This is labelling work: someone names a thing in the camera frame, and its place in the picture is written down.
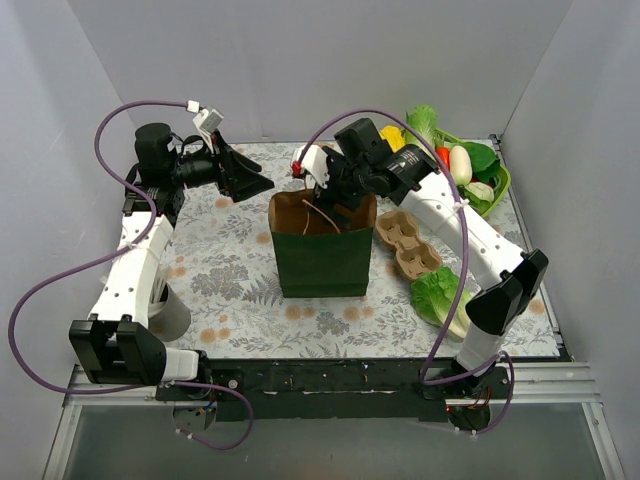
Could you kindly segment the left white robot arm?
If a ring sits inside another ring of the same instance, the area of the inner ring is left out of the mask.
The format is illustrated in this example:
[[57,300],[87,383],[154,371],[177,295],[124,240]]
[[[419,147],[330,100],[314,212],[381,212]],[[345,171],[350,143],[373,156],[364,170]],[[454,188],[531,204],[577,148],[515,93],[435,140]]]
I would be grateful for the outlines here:
[[213,386],[194,350],[168,347],[191,321],[189,309],[163,280],[160,263],[184,203],[184,191],[214,184],[234,202],[273,188],[259,164],[234,150],[218,130],[200,128],[180,146],[165,123],[135,132],[136,164],[126,176],[117,257],[85,320],[73,321],[69,340],[96,384],[157,385],[178,381],[193,400]]

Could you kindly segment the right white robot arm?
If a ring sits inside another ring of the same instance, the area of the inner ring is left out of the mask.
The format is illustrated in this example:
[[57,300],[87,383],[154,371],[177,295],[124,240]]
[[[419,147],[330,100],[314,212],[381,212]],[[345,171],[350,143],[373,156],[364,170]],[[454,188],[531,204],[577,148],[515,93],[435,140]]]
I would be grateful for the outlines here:
[[337,206],[354,209],[367,194],[391,200],[439,237],[462,261],[481,291],[466,306],[471,326],[450,367],[454,389],[475,397],[516,318],[535,297],[549,265],[539,249],[526,252],[498,234],[463,202],[452,175],[424,138],[392,150],[374,123],[361,117],[339,130],[336,149],[308,142],[292,169],[315,182],[313,199],[333,222]]

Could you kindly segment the grey straw holder cup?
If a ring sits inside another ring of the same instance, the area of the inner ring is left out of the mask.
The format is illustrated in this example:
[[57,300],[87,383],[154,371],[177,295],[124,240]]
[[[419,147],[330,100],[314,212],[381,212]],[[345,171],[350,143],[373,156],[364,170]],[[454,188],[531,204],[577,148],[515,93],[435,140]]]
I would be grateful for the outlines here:
[[177,293],[167,284],[166,303],[161,311],[149,317],[148,330],[163,342],[182,337],[191,324],[191,311]]

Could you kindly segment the green brown paper bag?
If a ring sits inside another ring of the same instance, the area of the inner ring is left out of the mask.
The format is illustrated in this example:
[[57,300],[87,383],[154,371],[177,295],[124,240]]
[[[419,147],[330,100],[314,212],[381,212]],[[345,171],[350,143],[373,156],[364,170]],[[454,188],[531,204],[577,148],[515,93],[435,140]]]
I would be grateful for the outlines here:
[[347,229],[308,206],[312,191],[278,192],[269,202],[277,272],[285,298],[362,297],[369,285],[377,199],[369,194],[354,211],[338,211]]

